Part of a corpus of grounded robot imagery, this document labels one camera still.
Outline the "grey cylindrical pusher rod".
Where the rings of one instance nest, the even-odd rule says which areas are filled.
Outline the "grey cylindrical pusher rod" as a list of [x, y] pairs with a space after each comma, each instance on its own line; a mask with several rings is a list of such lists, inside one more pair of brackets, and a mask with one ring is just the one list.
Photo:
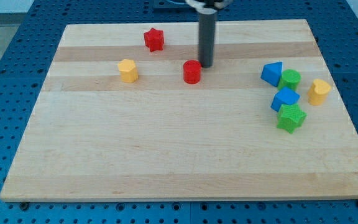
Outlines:
[[198, 11], [198, 61], [204, 68], [213, 65], [217, 10]]

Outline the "white arm end mount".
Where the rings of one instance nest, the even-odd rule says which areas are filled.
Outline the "white arm end mount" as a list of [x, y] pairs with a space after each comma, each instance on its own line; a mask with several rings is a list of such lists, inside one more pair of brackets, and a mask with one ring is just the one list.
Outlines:
[[224, 9], [232, 3], [232, 0], [185, 0], [185, 2], [195, 9]]

